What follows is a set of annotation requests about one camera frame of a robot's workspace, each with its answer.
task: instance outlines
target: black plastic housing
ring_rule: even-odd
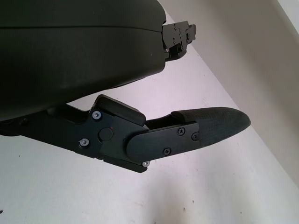
[[[156,0],[0,3],[0,121],[161,72]]]

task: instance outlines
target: metal hardware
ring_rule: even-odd
[[[94,122],[94,112],[101,122]],[[209,146],[249,125],[248,116],[230,108],[179,111],[146,121],[138,110],[100,95],[89,111],[61,105],[0,122],[0,133],[22,135],[142,173],[154,159]]]
[[[198,132],[193,133],[191,138],[193,141],[199,141],[199,133]]]
[[[101,112],[99,112],[99,111],[94,111],[94,112],[93,112],[93,119],[98,120],[98,119],[100,119],[101,117],[102,117]]]
[[[148,167],[150,165],[150,161],[147,161],[147,162],[143,162],[142,163],[142,166],[144,166],[144,167]]]
[[[170,148],[165,148],[165,149],[163,150],[163,155],[165,155],[165,156],[170,155],[170,153],[171,153],[171,149],[170,149]]]
[[[81,139],[81,140],[79,141],[79,145],[80,145],[81,147],[86,147],[86,146],[89,145],[89,140],[88,140],[88,139]]]
[[[162,37],[165,60],[172,61],[184,56],[187,45],[195,40],[195,34],[196,26],[189,25],[188,21],[164,25]]]
[[[178,133],[179,136],[182,136],[182,135],[185,134],[185,129],[184,129],[183,127],[180,127],[180,128],[178,129],[177,133]]]

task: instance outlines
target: screw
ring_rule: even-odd
[[[150,165],[150,161],[147,161],[147,162],[143,162],[142,163],[142,166],[144,166],[144,167],[148,167]]]
[[[178,129],[177,133],[178,133],[179,136],[182,136],[182,135],[185,134],[185,129],[184,129],[183,127],[180,127],[180,128]]]
[[[165,155],[165,156],[170,155],[170,153],[171,153],[171,149],[170,149],[170,148],[165,148],[165,149],[163,150],[163,155]]]
[[[198,132],[196,132],[196,133],[193,133],[193,134],[192,134],[192,136],[191,136],[192,140],[193,140],[193,141],[198,141],[198,140],[199,140],[199,137],[198,137],[198,135],[199,135],[199,133],[198,133]]]
[[[89,145],[89,140],[88,139],[81,139],[79,141],[79,145],[82,146],[82,147],[86,147]]]
[[[93,119],[98,120],[102,117],[102,114],[100,111],[94,111],[93,112]]]

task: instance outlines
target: black metal bracket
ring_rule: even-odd
[[[164,25],[162,29],[165,60],[172,61],[186,54],[187,45],[195,40],[196,26],[188,21]]]
[[[0,131],[142,173],[152,159],[200,148],[192,139],[199,125],[180,123],[171,115],[146,122],[138,110],[100,95],[89,111],[63,105],[1,122]]]

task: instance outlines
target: white wall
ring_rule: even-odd
[[[287,18],[299,33],[299,0],[277,0]]]
[[[271,0],[160,0],[299,186],[299,45]]]

